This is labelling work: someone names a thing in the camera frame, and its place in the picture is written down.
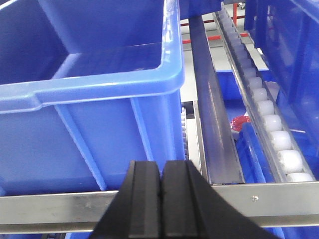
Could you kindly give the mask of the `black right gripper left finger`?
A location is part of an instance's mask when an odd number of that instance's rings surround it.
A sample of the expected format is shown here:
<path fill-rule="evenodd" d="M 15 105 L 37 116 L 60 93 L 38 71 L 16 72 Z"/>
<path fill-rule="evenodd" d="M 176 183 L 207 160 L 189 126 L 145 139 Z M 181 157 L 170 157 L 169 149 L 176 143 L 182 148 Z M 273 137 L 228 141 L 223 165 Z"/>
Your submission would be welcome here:
<path fill-rule="evenodd" d="M 160 238 L 160 174 L 154 161 L 131 161 L 92 239 Z"/>

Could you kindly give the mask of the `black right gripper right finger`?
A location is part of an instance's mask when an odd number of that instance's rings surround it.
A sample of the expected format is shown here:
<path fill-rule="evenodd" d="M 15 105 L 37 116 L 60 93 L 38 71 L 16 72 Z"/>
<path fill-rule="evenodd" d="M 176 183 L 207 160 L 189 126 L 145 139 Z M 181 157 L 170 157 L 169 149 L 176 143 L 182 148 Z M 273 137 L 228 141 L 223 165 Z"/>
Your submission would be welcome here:
<path fill-rule="evenodd" d="M 274 239 L 226 202 L 191 161 L 167 161 L 162 181 L 165 239 Z"/>

